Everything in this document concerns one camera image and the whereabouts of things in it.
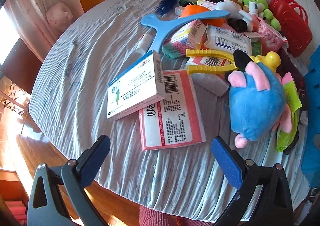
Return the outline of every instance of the red handle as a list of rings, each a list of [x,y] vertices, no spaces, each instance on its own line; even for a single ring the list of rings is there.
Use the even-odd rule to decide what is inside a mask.
[[[299,15],[300,17],[303,19],[303,13],[302,11],[304,12],[304,15],[305,15],[305,22],[308,24],[309,23],[309,19],[308,19],[308,15],[307,15],[307,12],[304,10],[304,8],[302,6],[300,6],[296,1],[294,0],[285,0],[285,2],[287,2],[289,4],[289,6],[291,6],[293,9],[295,8],[299,8]]]

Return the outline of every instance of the orange object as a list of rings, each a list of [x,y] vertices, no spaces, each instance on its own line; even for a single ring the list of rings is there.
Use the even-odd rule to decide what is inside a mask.
[[[185,9],[182,11],[181,17],[186,17],[189,15],[199,14],[207,11],[210,11],[210,9],[204,6],[187,5]],[[209,25],[221,27],[224,24],[224,19],[223,18],[205,19],[205,20],[202,20],[202,22],[204,25],[209,24]]]

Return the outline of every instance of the round table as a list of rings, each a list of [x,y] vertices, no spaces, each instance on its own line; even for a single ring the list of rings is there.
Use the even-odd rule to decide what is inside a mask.
[[[217,135],[234,148],[227,95],[218,98],[195,84],[207,142],[189,147],[142,151],[137,112],[117,121],[106,119],[108,83],[140,57],[134,47],[141,35],[154,35],[140,20],[153,13],[159,1],[106,0],[76,20],[46,57],[29,111],[67,158],[78,158],[101,134],[110,137],[110,153],[96,177],[103,187],[151,209],[214,222],[236,192],[210,150],[210,140]],[[161,57],[164,70],[184,68],[185,57]],[[308,193],[299,168],[303,140],[289,156],[277,153],[275,145],[269,133],[239,153],[258,165],[282,163],[295,208]],[[244,220],[257,198],[255,194]]]

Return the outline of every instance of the pink curtain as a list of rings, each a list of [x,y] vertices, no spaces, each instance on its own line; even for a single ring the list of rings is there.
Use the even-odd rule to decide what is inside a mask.
[[[4,8],[21,39],[41,61],[71,24],[72,14],[62,0],[7,0]]]

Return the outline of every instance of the window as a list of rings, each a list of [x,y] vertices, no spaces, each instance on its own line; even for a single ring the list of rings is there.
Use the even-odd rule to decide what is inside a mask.
[[[4,7],[0,9],[0,64],[4,63],[9,52],[18,41],[20,36],[14,28]]]

